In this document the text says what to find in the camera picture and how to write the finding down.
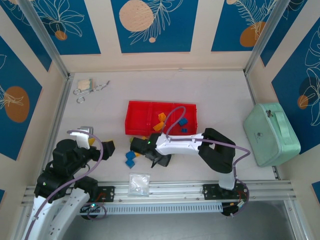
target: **plastic bag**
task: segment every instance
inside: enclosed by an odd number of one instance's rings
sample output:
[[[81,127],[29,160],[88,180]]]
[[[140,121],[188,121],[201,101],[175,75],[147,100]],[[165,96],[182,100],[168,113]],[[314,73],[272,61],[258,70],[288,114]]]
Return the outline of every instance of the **plastic bag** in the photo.
[[[130,173],[128,196],[148,197],[150,174]]]

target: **white floor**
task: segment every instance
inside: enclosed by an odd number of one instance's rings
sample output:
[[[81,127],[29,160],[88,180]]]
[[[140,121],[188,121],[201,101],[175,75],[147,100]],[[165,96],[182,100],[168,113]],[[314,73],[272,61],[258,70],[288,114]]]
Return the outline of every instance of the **white floor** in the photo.
[[[94,78],[97,84],[109,86],[85,97],[78,104],[73,94],[78,80]],[[129,173],[149,173],[151,181],[218,180],[217,174],[197,156],[174,155],[168,167],[156,165],[143,156],[135,158],[135,166],[125,164],[130,150],[125,135],[125,118],[129,100],[192,103],[197,106],[198,133],[214,128],[238,146],[251,150],[243,121],[253,108],[246,79],[242,71],[123,71],[76,73],[65,107],[57,142],[70,137],[66,131],[80,126],[94,127],[102,141],[113,140],[115,152],[90,174],[98,181],[128,181]],[[243,152],[237,150],[236,158]],[[258,167],[253,154],[237,165],[242,180],[274,180],[271,167]]]

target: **green storage box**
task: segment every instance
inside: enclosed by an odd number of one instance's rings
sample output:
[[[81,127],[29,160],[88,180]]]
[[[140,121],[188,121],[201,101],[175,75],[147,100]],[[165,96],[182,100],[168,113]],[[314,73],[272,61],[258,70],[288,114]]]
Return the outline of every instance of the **green storage box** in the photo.
[[[255,105],[243,127],[261,167],[278,166],[300,153],[299,140],[279,103]]]

